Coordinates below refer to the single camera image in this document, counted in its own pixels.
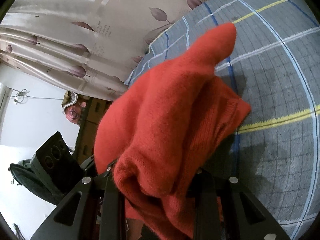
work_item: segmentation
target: beige satin curtain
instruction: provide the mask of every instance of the beige satin curtain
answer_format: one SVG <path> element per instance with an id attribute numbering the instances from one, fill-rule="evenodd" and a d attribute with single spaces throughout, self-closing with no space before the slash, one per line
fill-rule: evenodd
<path id="1" fill-rule="evenodd" d="M 79 94 L 114 100 L 148 45 L 206 0 L 16 0 L 0 59 Z"/>

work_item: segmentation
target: red knit fabric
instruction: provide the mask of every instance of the red knit fabric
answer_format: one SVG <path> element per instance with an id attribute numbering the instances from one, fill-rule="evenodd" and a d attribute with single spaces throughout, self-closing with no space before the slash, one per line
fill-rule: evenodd
<path id="1" fill-rule="evenodd" d="M 193 237 L 188 186 L 250 111 L 214 75 L 235 40 L 233 24 L 209 30 L 183 55 L 143 74 L 100 122 L 94 148 L 98 173 L 119 158 L 113 176 L 132 204 L 126 203 L 127 217 L 142 219 L 163 240 Z"/>

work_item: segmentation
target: blue stripe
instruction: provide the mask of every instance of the blue stripe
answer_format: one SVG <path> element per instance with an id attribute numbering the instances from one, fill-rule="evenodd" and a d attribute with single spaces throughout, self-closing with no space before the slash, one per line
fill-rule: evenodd
<path id="1" fill-rule="evenodd" d="M 168 49 L 169 49 L 169 36 L 168 36 L 166 31 L 164 31 L 164 35 L 167 37 L 167 50 L 166 50 L 165 56 L 164 56 L 164 60 L 166 60 L 167 59 L 167 55 L 168 55 Z"/>
<path id="2" fill-rule="evenodd" d="M 209 14 L 211 15 L 211 19 L 214 22 L 214 24 L 216 26 L 218 26 L 218 22 L 217 22 L 216 18 L 214 17 L 210 7 L 205 2 L 204 2 L 204 6 L 207 8 Z M 230 81 L 231 81 L 231 88 L 236 94 L 238 94 L 238 87 L 237 87 L 237 84 L 236 84 L 236 78 L 235 78 L 235 74 L 234 74 L 234 71 L 233 71 L 233 66 L 231 64 L 231 58 L 227 57 L 226 60 L 229 63 L 228 70 L 229 70 L 229 78 L 230 78 Z M 239 158 L 240 136 L 238 134 L 235 135 L 235 139 L 234 139 L 234 142 L 233 142 L 231 147 L 232 147 L 233 158 L 234 158 L 233 159 L 233 163 L 232 163 L 232 172 L 231 172 L 231 174 L 233 176 L 237 176 L 238 175 L 238 168 L 239 168 L 239 160 L 240 160 L 240 158 Z"/>
<path id="3" fill-rule="evenodd" d="M 216 26 L 218 26 L 218 22 L 217 22 L 216 18 L 214 17 L 213 12 L 211 11 L 210 7 L 207 5 L 206 2 L 204 2 L 203 4 L 204 4 L 204 6 L 207 8 L 209 14 L 211 14 L 211 19 L 213 20 L 214 24 L 215 24 Z"/>
<path id="4" fill-rule="evenodd" d="M 238 177 L 239 176 L 239 163 L 240 163 L 240 158 L 239 158 L 239 151 L 240 151 L 240 135 L 237 133 L 235 135 L 235 140 L 232 145 L 232 150 L 233 150 L 233 163 L 232 163 L 232 171 L 231 175 Z"/>
<path id="5" fill-rule="evenodd" d="M 280 35 L 276 32 L 276 30 L 268 23 L 268 21 L 262 17 L 262 15 L 260 13 L 258 13 L 257 11 L 255 11 L 250 5 L 248 5 L 246 2 L 244 2 L 243 0 L 238 0 L 239 2 L 241 2 L 244 6 L 246 6 L 249 10 L 251 10 L 253 13 L 255 13 L 255 15 L 265 24 L 265 26 L 271 31 L 271 33 L 274 35 L 274 37 L 278 40 L 282 42 L 282 47 L 284 49 L 284 51 L 286 52 L 287 56 L 289 57 L 290 61 L 292 62 L 296 73 L 300 79 L 300 82 L 302 83 L 303 89 L 305 90 L 306 93 L 306 97 L 307 100 L 309 102 L 309 106 L 310 106 L 310 111 L 313 112 L 313 116 L 312 116 L 312 128 L 313 128 L 313 144 L 314 144 L 314 155 L 313 155 L 313 168 L 312 168 L 312 173 L 311 173 L 311 182 L 310 182 L 310 186 L 309 186 L 309 192 L 308 192 L 308 196 L 307 196 L 307 200 L 305 202 L 301 217 L 299 220 L 303 221 L 305 219 L 305 216 L 308 214 L 309 209 L 310 209 L 310 204 L 311 201 L 313 199 L 314 196 L 314 190 L 315 190 L 315 185 L 317 182 L 317 178 L 318 178 L 318 165 L 319 165 L 319 119 L 318 116 L 316 114 L 316 108 L 315 108 L 315 101 L 313 98 L 313 95 L 311 93 L 309 84 L 303 74 L 303 71 L 301 70 L 296 58 L 294 57 L 294 55 L 292 54 L 291 50 L 288 48 L 288 46 L 283 42 L 283 40 L 281 39 Z M 297 236 L 297 233 L 300 230 L 300 226 L 301 226 L 301 222 L 299 225 L 296 226 L 296 228 L 294 229 L 293 233 L 291 234 L 290 238 L 291 239 L 295 239 L 295 237 Z"/>
<path id="6" fill-rule="evenodd" d="M 143 72 L 145 66 L 146 66 L 147 64 L 149 64 L 149 62 L 150 62 L 152 59 L 157 58 L 157 57 L 160 57 L 161 55 L 164 54 L 164 52 L 167 53 L 167 51 L 168 51 L 173 45 L 175 45 L 180 39 L 182 39 L 183 36 L 184 36 L 184 35 L 182 35 L 180 38 L 178 38 L 174 43 L 172 43 L 172 44 L 171 44 L 167 49 L 165 49 L 163 52 L 161 52 L 161 53 L 159 53 L 159 54 L 157 54 L 157 55 L 154 55 L 151 59 L 147 60 L 147 61 L 143 64 L 142 70 L 141 70 L 137 75 L 135 75 L 135 76 L 132 78 L 131 82 L 133 82 L 136 78 L 138 78 L 138 76 Z"/>
<path id="7" fill-rule="evenodd" d="M 319 26 L 308 14 L 306 14 L 298 5 L 296 5 L 293 1 L 288 0 L 290 4 L 295 6 L 305 17 L 307 17 L 315 26 Z"/>
<path id="8" fill-rule="evenodd" d="M 231 81 L 231 88 L 236 94 L 238 94 L 238 87 L 237 87 L 237 83 L 236 83 L 235 73 L 233 71 L 233 66 L 231 64 L 230 57 L 227 57 L 227 62 L 229 63 L 228 71 L 229 71 L 229 77 L 230 77 L 230 81 Z"/>

